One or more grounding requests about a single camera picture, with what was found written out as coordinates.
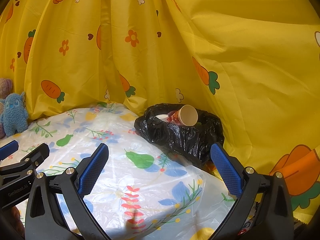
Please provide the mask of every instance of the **white paper cup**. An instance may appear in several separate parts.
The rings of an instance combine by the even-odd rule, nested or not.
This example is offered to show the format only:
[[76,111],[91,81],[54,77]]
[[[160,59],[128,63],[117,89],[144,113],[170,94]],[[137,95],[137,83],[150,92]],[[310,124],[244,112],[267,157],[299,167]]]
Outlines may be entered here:
[[198,122],[198,112],[190,105],[185,105],[172,115],[175,123],[181,123],[186,126],[194,126]]
[[169,116],[167,114],[159,114],[159,115],[156,115],[156,118],[159,118],[161,121],[164,121],[164,122],[168,122],[167,118]]

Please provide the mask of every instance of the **mattress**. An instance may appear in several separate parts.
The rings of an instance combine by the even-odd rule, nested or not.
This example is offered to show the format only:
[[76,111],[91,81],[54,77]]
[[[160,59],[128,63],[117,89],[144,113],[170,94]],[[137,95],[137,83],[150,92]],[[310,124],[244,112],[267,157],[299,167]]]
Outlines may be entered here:
[[[219,179],[137,135],[136,118],[122,104],[99,103],[40,119],[1,140],[0,147],[19,143],[1,166],[19,162],[47,143],[50,155],[37,172],[61,174],[105,143],[109,160],[84,202],[112,239],[208,239],[234,199]],[[63,196],[58,200],[70,229],[79,233]],[[26,204],[18,205],[23,223]]]

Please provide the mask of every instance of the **blue plush toy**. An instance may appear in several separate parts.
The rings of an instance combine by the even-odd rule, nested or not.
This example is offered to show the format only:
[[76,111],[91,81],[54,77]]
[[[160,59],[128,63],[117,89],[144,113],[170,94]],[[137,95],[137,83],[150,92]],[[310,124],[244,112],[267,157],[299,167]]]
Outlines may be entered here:
[[8,137],[14,135],[16,130],[21,133],[28,129],[28,112],[23,102],[24,92],[21,95],[12,93],[6,99],[0,99],[0,103],[4,105],[0,122],[3,123],[4,132]]

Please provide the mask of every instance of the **garbage bag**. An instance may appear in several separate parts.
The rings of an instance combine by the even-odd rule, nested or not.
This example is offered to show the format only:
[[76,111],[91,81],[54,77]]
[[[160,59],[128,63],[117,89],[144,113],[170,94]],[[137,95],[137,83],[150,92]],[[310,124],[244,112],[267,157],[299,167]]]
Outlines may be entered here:
[[178,111],[183,104],[157,104],[149,107],[143,116],[136,119],[137,133],[150,143],[166,147],[182,154],[193,165],[201,168],[210,158],[211,145],[223,145],[224,136],[221,120],[214,114],[199,110],[195,126],[181,126],[164,122],[156,116]]

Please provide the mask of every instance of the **green pear print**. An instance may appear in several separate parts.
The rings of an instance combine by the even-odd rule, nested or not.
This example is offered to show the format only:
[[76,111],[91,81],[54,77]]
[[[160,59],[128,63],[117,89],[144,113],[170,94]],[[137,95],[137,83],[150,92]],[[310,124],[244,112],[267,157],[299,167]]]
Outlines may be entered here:
[[72,137],[73,137],[73,134],[67,134],[64,138],[58,140],[56,144],[60,147],[63,147],[70,142]]
[[126,152],[127,157],[140,169],[149,168],[155,159],[149,154],[137,154],[135,152]]

